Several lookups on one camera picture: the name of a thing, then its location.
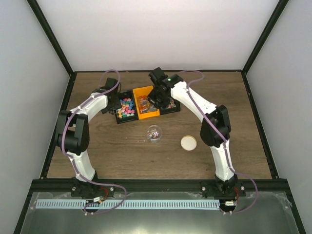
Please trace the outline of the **metal scoop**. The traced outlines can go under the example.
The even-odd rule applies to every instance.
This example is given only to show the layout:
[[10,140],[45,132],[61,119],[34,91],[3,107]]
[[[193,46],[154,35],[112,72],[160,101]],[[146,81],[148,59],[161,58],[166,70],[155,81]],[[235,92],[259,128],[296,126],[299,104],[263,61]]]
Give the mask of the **metal scoop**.
[[153,104],[147,104],[147,110],[148,112],[156,112],[157,108]]

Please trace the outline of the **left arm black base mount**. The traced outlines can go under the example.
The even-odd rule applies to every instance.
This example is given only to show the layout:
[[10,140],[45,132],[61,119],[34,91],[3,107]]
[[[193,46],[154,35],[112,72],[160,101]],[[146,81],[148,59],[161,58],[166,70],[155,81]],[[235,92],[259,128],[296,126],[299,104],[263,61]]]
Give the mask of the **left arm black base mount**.
[[94,198],[98,196],[112,197],[115,193],[115,189],[110,186],[99,186],[89,182],[83,182],[75,177],[72,180],[72,197],[84,197],[84,198]]

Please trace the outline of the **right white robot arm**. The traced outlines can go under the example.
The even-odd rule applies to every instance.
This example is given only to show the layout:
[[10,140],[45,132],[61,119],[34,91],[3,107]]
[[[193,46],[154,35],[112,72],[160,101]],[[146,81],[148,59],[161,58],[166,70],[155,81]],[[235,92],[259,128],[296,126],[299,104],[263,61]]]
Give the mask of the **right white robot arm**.
[[212,151],[215,163],[217,192],[221,196],[228,196],[234,191],[234,184],[230,181],[234,177],[230,153],[228,150],[231,125],[228,110],[224,105],[217,106],[191,89],[191,84],[203,80],[200,78],[186,82],[178,75],[168,76],[161,68],[155,68],[149,74],[154,84],[148,95],[148,100],[159,109],[166,109],[170,99],[177,100],[187,107],[201,122],[200,137]]

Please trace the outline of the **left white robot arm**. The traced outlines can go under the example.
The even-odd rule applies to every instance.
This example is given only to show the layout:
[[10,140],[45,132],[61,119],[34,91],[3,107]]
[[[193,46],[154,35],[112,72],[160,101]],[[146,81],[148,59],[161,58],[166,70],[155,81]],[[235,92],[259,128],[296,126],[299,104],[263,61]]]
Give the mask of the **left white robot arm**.
[[99,193],[100,185],[93,181],[96,171],[91,165],[88,146],[89,122],[98,113],[112,113],[118,104],[119,80],[107,78],[105,85],[95,89],[79,106],[60,111],[57,119],[55,145],[67,156],[73,166],[75,177],[84,182],[82,190],[87,196]]

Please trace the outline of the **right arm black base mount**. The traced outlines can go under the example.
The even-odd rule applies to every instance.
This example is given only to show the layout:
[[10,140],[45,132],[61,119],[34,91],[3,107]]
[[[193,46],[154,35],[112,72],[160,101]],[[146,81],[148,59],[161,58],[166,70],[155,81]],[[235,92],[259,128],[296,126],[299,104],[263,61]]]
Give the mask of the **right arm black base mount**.
[[204,180],[200,183],[202,196],[205,198],[214,197],[215,199],[234,198],[235,196],[246,196],[244,190],[241,189],[243,184],[234,174],[229,180],[222,181],[216,175],[214,180]]

